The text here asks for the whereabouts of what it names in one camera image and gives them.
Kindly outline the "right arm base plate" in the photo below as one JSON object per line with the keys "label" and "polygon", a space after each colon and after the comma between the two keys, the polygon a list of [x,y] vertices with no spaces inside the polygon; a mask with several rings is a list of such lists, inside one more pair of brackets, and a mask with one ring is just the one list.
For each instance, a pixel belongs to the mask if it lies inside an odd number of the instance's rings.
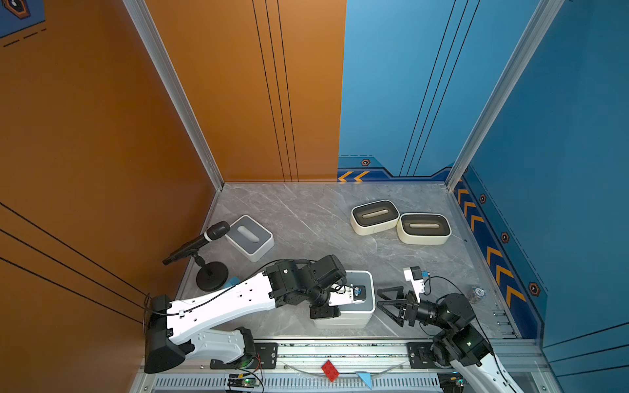
{"label": "right arm base plate", "polygon": [[432,352],[432,342],[408,342],[406,344],[411,369],[436,369],[441,365],[436,362]]}

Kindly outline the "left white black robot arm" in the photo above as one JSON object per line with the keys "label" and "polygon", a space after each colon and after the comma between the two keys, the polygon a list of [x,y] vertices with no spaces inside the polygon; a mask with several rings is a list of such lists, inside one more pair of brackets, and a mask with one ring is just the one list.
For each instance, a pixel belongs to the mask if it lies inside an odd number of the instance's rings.
{"label": "left white black robot arm", "polygon": [[275,260],[230,288],[192,299],[157,296],[146,309],[144,371],[163,373],[201,355],[244,368],[257,354],[252,332],[245,327],[221,331],[222,324],[303,302],[310,305],[311,319],[335,319],[341,306],[364,299],[364,289],[347,282],[347,271],[335,255]]}

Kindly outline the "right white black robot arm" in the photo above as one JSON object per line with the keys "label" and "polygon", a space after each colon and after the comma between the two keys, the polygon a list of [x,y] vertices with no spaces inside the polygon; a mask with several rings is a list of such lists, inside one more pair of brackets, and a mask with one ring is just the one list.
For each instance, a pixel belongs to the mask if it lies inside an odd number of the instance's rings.
{"label": "right white black robot arm", "polygon": [[399,326],[416,324],[440,328],[432,338],[429,358],[451,367],[476,392],[521,392],[498,359],[485,334],[473,327],[476,314],[465,295],[452,293],[440,301],[421,301],[403,287],[377,291],[377,308]]}

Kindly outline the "grey lid tissue box front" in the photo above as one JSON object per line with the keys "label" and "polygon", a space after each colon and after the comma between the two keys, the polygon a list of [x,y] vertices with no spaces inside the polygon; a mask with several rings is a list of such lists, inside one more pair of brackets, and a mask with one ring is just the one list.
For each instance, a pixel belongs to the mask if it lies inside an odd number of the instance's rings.
{"label": "grey lid tissue box front", "polygon": [[372,313],[342,313],[336,318],[313,319],[312,322],[319,329],[362,329],[367,326],[372,316]]}

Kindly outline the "grey lid tissue box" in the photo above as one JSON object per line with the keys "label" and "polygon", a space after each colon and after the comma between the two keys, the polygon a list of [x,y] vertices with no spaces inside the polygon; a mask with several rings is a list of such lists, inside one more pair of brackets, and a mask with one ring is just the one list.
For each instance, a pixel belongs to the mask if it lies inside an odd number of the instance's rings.
{"label": "grey lid tissue box", "polygon": [[272,232],[249,215],[234,221],[226,237],[252,263],[259,261],[275,246]]}
{"label": "grey lid tissue box", "polygon": [[371,316],[375,310],[373,276],[367,270],[347,270],[345,281],[329,288],[323,306],[311,306],[312,319]]}
{"label": "grey lid tissue box", "polygon": [[367,326],[372,316],[372,313],[342,313],[336,318],[313,319],[312,322],[319,329],[362,329]]}

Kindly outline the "grey lid tissue box back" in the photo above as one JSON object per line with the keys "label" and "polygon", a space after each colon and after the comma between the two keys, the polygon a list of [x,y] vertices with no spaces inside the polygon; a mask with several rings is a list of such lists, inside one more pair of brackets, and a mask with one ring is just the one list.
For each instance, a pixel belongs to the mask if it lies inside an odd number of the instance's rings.
{"label": "grey lid tissue box back", "polygon": [[373,276],[367,270],[347,270],[345,281],[329,288],[323,306],[311,306],[312,319],[371,316],[375,310]]}

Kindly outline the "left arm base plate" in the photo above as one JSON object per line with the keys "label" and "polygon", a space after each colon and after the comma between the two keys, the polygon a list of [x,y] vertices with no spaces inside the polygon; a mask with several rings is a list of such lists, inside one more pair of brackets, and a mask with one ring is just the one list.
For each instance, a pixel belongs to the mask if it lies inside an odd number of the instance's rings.
{"label": "left arm base plate", "polygon": [[254,346],[255,347],[253,349],[245,350],[244,356],[228,364],[219,360],[211,360],[210,369],[275,369],[278,359],[278,343],[256,342]]}

